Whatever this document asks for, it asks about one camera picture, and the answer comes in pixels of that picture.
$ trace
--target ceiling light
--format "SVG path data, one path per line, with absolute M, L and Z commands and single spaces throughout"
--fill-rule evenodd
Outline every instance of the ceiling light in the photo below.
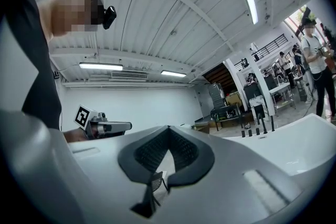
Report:
M 79 66 L 85 69 L 122 70 L 122 65 L 112 65 L 110 63 L 81 62 Z
M 252 22 L 255 25 L 258 22 L 258 14 L 257 14 L 257 8 L 254 0 L 246 0 L 248 9 L 250 10 Z
M 177 72 L 170 72 L 170 71 L 165 71 L 163 70 L 161 72 L 161 75 L 168 75 L 168 76 L 176 76 L 176 77 L 185 77 L 187 74 L 183 74 L 183 73 L 177 73 Z

